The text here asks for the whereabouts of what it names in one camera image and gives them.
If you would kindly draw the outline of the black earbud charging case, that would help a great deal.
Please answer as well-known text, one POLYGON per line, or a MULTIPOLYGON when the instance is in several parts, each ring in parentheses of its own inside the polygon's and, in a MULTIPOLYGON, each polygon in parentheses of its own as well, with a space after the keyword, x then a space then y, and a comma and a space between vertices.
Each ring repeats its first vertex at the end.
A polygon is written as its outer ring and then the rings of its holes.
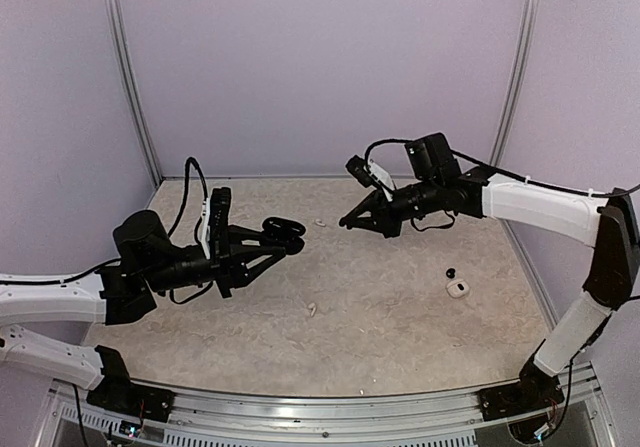
POLYGON ((262 223, 260 244, 281 247, 287 255, 296 255, 304 248, 303 236, 305 233, 306 227, 297 221, 281 217, 268 217, 262 223))

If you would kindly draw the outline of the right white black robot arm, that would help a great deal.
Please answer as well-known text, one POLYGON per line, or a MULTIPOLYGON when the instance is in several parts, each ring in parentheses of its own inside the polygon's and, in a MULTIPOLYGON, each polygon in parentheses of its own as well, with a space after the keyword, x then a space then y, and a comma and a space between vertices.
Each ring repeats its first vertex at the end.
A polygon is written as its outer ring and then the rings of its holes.
POLYGON ((579 297, 527 360, 518 380, 497 393, 523 411, 535 409, 543 400, 562 401, 559 373, 632 299, 639 272, 639 228, 629 192, 586 192, 544 184, 481 161, 463 172, 458 163, 461 154, 450 148, 442 133, 399 143, 416 183, 398 188, 368 154, 352 157, 347 171, 372 191, 340 219, 340 226, 394 238, 403 223, 443 211, 450 218, 462 214, 518 222, 592 248, 579 297))

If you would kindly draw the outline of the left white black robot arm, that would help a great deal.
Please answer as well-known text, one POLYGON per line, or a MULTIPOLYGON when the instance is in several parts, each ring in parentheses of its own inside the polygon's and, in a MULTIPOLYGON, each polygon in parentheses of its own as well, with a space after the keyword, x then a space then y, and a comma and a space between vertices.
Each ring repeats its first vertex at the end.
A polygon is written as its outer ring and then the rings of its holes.
POLYGON ((1 360, 17 368, 74 384, 102 397, 121 412, 140 401, 137 385, 118 351, 82 347, 26 329, 28 323, 132 324, 157 306, 157 295, 201 285, 216 286, 224 298, 244 288, 288 255, 299 253, 306 229, 269 217, 259 231, 229 224, 217 214, 200 240, 185 247, 171 242, 151 210, 133 214, 114 231, 119 258, 71 277, 1 278, 1 360))

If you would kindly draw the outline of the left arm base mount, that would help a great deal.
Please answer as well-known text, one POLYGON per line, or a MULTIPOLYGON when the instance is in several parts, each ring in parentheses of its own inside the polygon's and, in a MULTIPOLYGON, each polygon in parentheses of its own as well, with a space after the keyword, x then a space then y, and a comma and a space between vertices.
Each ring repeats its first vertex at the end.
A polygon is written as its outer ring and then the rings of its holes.
POLYGON ((131 383, 99 386, 87 394, 90 405, 119 414, 152 420, 168 421, 175 393, 171 390, 131 383))

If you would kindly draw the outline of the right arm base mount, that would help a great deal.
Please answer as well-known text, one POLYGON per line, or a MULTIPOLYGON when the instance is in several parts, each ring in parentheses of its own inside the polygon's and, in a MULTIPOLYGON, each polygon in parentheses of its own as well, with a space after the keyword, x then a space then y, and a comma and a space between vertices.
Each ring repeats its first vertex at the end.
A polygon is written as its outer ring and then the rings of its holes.
POLYGON ((477 396, 485 422, 547 409, 565 400, 559 385, 538 388, 521 381, 481 389, 477 396))

